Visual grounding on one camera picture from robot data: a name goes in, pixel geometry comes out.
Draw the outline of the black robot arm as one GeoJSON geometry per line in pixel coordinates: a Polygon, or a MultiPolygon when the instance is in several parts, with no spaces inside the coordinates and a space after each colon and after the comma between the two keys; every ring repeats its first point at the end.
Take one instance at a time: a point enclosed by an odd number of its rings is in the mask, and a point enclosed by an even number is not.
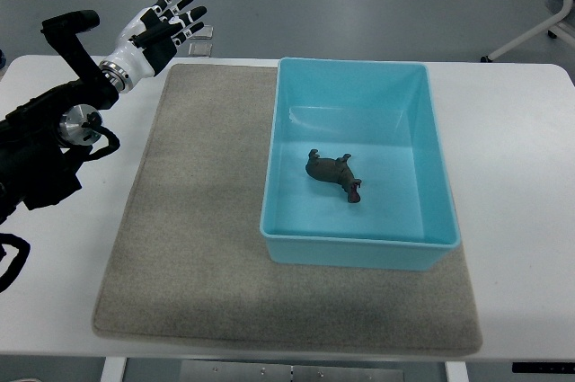
{"type": "Polygon", "coordinates": [[[120,147],[100,115],[119,99],[119,91],[77,38],[99,22],[94,10],[82,10],[42,24],[46,41],[78,78],[30,99],[2,120],[2,220],[19,204],[29,210],[58,204],[80,190],[76,174],[83,163],[120,147]]]}

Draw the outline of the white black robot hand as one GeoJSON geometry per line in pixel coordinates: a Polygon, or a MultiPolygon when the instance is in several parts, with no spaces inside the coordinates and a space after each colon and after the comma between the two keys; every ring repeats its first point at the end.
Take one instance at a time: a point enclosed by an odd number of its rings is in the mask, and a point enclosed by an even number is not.
{"type": "Polygon", "coordinates": [[[143,79],[158,76],[178,48],[204,28],[203,5],[194,0],[157,0],[142,9],[122,30],[116,48],[100,69],[119,93],[131,91],[143,79]]]}

